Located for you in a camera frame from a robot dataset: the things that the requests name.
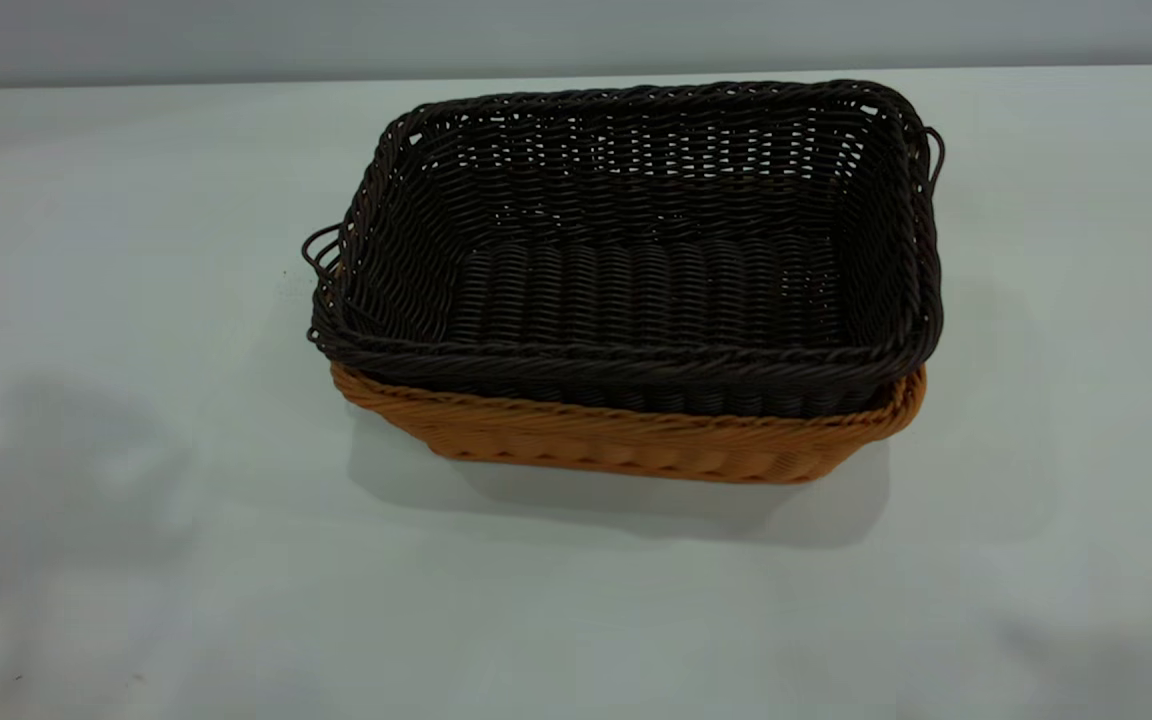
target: orange woven basket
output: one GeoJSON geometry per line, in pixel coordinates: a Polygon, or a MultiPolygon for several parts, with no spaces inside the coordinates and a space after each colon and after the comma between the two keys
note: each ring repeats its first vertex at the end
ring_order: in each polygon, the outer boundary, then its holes
{"type": "Polygon", "coordinates": [[[335,386],[438,455],[608,473],[721,483],[806,483],[861,446],[909,425],[927,370],[900,379],[887,404],[866,414],[808,420],[635,414],[515,397],[480,397],[387,386],[338,363],[335,386]]]}

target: tabletop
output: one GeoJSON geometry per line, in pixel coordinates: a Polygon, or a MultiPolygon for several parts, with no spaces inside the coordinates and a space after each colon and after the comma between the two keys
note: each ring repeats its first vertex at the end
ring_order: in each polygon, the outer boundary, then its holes
{"type": "Polygon", "coordinates": [[[1152,717],[1152,67],[0,90],[0,717],[1152,717]],[[833,77],[948,156],[927,401],[829,477],[444,460],[306,342],[403,111],[833,77]]]}

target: woven rattan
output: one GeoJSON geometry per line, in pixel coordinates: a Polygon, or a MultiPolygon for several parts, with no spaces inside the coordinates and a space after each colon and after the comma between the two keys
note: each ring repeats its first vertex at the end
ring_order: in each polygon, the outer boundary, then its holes
{"type": "Polygon", "coordinates": [[[306,242],[310,336],[380,382],[482,396],[867,409],[941,332],[927,137],[856,81],[424,105],[306,242]]]}
{"type": "Polygon", "coordinates": [[[445,457],[727,483],[823,477],[859,447],[909,425],[927,391],[919,369],[886,388],[878,410],[801,420],[635,414],[430,392],[371,381],[339,363],[332,377],[349,401],[445,457]]]}

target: black woven basket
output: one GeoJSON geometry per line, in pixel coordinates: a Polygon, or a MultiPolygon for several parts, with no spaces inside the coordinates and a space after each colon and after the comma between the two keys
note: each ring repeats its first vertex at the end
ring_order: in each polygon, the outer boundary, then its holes
{"type": "Polygon", "coordinates": [[[305,244],[310,340],[384,382],[477,395],[867,409],[940,338],[929,135],[858,81],[424,105],[305,244]]]}

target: basket handle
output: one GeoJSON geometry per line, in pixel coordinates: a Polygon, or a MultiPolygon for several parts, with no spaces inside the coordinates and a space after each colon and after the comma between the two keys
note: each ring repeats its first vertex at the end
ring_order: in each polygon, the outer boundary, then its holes
{"type": "Polygon", "coordinates": [[[923,128],[923,131],[927,134],[932,141],[935,141],[940,152],[935,154],[935,169],[932,170],[932,179],[927,181],[927,194],[937,195],[937,180],[941,177],[941,168],[945,167],[945,138],[941,137],[940,132],[933,127],[923,128]]]}
{"type": "Polygon", "coordinates": [[[340,247],[340,236],[338,234],[338,237],[335,240],[333,240],[329,243],[326,243],[323,250],[317,251],[314,255],[310,255],[310,247],[313,245],[314,242],[319,240],[319,237],[323,237],[325,236],[325,234],[328,233],[339,232],[339,229],[342,227],[344,227],[344,223],[328,225],[328,227],[325,227],[319,232],[311,234],[310,238],[305,241],[305,245],[301,247],[302,258],[305,258],[305,262],[310,264],[311,268],[314,268],[314,273],[319,274],[319,279],[321,279],[321,281],[324,282],[332,282],[333,279],[335,279],[333,270],[335,268],[335,264],[340,262],[340,256],[339,255],[335,256],[335,258],[333,258],[332,262],[326,264],[323,263],[323,258],[324,256],[326,256],[326,253],[332,252],[333,250],[338,250],[338,248],[340,247]]]}

